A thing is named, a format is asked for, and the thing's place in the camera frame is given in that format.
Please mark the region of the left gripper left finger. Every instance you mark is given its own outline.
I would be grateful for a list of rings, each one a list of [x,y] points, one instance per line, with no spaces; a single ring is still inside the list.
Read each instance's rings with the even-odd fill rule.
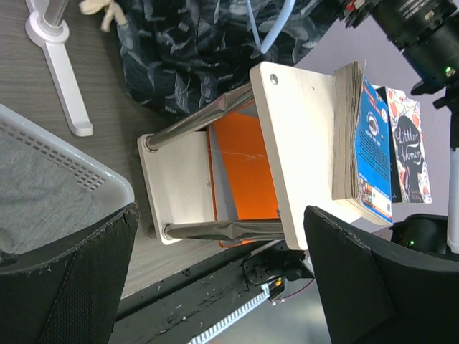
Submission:
[[[107,343],[138,228],[130,203],[1,262],[2,343]]]

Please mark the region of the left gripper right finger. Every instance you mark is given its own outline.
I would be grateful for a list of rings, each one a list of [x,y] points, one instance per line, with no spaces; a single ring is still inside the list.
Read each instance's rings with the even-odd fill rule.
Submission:
[[[458,256],[414,250],[317,206],[303,227],[332,343],[457,343]]]

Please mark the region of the grey shorts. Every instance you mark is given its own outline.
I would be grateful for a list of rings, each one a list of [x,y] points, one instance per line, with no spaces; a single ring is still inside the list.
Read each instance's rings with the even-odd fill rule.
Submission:
[[[32,251],[108,214],[69,171],[1,134],[1,255]]]

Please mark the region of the dark floral shorts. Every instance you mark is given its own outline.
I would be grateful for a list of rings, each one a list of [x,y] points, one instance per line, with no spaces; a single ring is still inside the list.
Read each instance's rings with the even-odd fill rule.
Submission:
[[[261,40],[283,6],[251,1]],[[255,46],[246,1],[81,1],[115,27],[127,96],[178,121],[246,84],[261,62],[293,66],[338,19],[336,1],[297,1],[266,54]]]

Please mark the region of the light blue hanger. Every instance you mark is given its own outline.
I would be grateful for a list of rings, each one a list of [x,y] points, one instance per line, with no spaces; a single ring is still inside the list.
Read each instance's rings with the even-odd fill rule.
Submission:
[[[283,27],[288,22],[288,19],[293,11],[295,6],[295,0],[285,0],[283,6],[280,10],[280,13],[277,19],[274,21],[272,27],[269,29],[268,33],[265,35],[264,40],[262,41],[259,35],[259,31],[255,21],[255,15],[252,10],[252,4],[250,0],[246,1],[247,14],[252,29],[252,35],[255,40],[255,46],[260,51],[261,54],[266,54],[271,46],[275,43],[278,35],[282,32]]]

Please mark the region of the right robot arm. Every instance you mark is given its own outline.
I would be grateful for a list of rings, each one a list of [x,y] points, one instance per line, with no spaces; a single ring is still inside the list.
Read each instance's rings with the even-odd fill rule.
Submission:
[[[357,27],[372,17],[419,75],[412,95],[435,94],[450,115],[446,253],[458,256],[458,8],[452,1],[340,1],[340,19]]]

